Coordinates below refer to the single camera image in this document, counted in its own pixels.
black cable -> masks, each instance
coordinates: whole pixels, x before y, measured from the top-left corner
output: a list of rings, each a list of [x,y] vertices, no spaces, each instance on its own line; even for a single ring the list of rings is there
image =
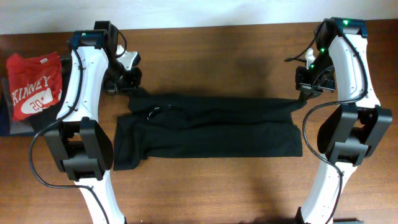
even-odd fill
[[[80,70],[80,78],[79,78],[79,86],[77,89],[77,94],[76,94],[76,98],[75,101],[73,102],[73,105],[69,107],[69,111],[63,115],[62,117],[60,117],[59,119],[55,120],[53,123],[49,124],[47,127],[45,127],[44,129],[40,130],[34,137],[32,142],[30,143],[29,146],[29,165],[30,165],[30,169],[32,170],[33,174],[35,175],[36,179],[43,185],[45,185],[46,187],[51,187],[51,188],[55,188],[55,189],[77,189],[77,188],[83,188],[86,189],[88,191],[91,192],[91,194],[93,195],[93,197],[95,198],[95,200],[97,201],[100,209],[102,210],[105,219],[106,219],[106,223],[109,224],[109,220],[108,220],[108,216],[106,215],[105,209],[102,206],[100,200],[98,199],[97,195],[95,194],[94,190],[89,187],[89,186],[84,186],[84,185],[53,185],[53,184],[49,184],[46,181],[44,181],[39,174],[37,173],[34,164],[33,164],[33,158],[32,158],[32,151],[33,151],[33,147],[34,144],[36,143],[36,140],[39,136],[42,136],[45,132],[47,132],[49,129],[53,128],[54,126],[58,125],[63,119],[65,119],[67,116],[69,116],[76,108],[76,105],[79,101],[79,96],[80,96],[80,92],[81,92],[81,84],[83,83],[83,65],[81,63],[81,58],[77,52],[76,49],[74,49],[72,47],[72,45],[70,44],[70,42],[67,42],[68,45],[72,48],[73,52],[75,53],[77,60],[79,61],[79,70]]]
[[[329,67],[325,68],[322,72],[320,72],[320,73],[317,75],[317,77],[314,79],[314,81],[313,81],[313,83],[312,83],[312,85],[311,85],[311,89],[312,89],[312,90],[315,90],[315,89],[314,89],[315,82],[319,79],[319,77],[321,77],[322,74],[324,74],[326,71],[330,71],[330,69],[331,69],[331,68],[334,68],[334,67],[335,67],[334,65],[329,66]]]
[[[345,34],[342,33],[342,31],[338,28],[338,26],[335,24],[335,22],[334,22],[334,21],[331,21],[331,20],[325,20],[325,21],[323,21],[323,22],[319,25],[319,27],[318,27],[318,29],[317,29],[317,32],[315,33],[315,37],[314,37],[314,39],[311,41],[311,44],[310,44],[301,54],[297,55],[297,56],[294,57],[294,58],[287,58],[287,59],[285,59],[285,61],[286,61],[286,62],[290,62],[290,61],[292,61],[292,60],[295,60],[296,58],[299,58],[301,55],[303,55],[303,54],[313,45],[315,39],[317,38],[317,36],[318,36],[318,34],[319,34],[319,31],[320,31],[321,26],[322,26],[324,23],[326,23],[326,22],[328,22],[328,23],[334,25],[334,27],[335,27],[336,30],[338,31],[338,34],[339,34],[340,36],[342,36],[342,38],[345,40],[345,42],[349,45],[349,47],[351,48],[351,50],[354,52],[356,58],[358,59],[359,66],[361,67],[361,72],[362,72],[363,80],[364,80],[364,91],[363,91],[362,94],[360,94],[357,98],[352,99],[352,100],[341,100],[341,101],[332,101],[332,102],[329,102],[329,103],[322,103],[322,104],[320,104],[320,105],[318,105],[318,106],[312,108],[312,109],[305,115],[304,120],[303,120],[302,132],[303,132],[303,138],[304,138],[304,141],[305,141],[307,147],[308,147],[308,148],[311,150],[311,152],[312,152],[315,156],[317,156],[321,161],[326,162],[327,164],[329,164],[329,165],[331,165],[332,167],[334,167],[334,168],[337,170],[337,173],[339,174],[339,178],[340,178],[340,181],[339,181],[339,189],[338,189],[338,193],[337,193],[337,197],[336,197],[336,202],[335,202],[335,205],[333,206],[333,210],[332,210],[332,212],[331,212],[331,214],[330,214],[328,220],[326,221],[326,224],[327,224],[327,223],[333,218],[333,216],[334,216],[334,214],[335,214],[335,212],[336,212],[337,204],[338,204],[338,201],[339,201],[340,195],[341,195],[341,190],[342,190],[342,188],[343,188],[343,175],[344,175],[344,174],[342,173],[342,171],[341,171],[335,164],[332,164],[332,163],[329,162],[327,159],[323,158],[321,155],[319,155],[319,154],[313,149],[313,147],[311,146],[310,142],[308,141],[305,125],[306,125],[306,123],[307,123],[308,117],[309,117],[314,111],[316,111],[317,109],[320,109],[320,108],[323,108],[323,107],[326,107],[326,106],[331,106],[331,105],[340,105],[340,104],[344,104],[344,103],[355,103],[355,102],[357,102],[357,101],[359,101],[359,100],[362,100],[366,95],[368,95],[368,80],[367,80],[367,78],[366,78],[365,66],[364,66],[364,63],[363,63],[363,61],[362,61],[362,58],[361,58],[359,52],[358,52],[358,51],[356,50],[356,48],[352,45],[352,43],[348,40],[347,36],[345,36]]]
[[[123,50],[123,53],[121,53],[119,55],[116,55],[116,58],[122,57],[122,55],[126,52],[126,49],[127,49],[127,39],[126,39],[126,37],[123,35],[122,32],[120,32],[120,30],[119,30],[119,34],[120,34],[120,36],[122,36],[122,38],[124,40],[124,50]]]

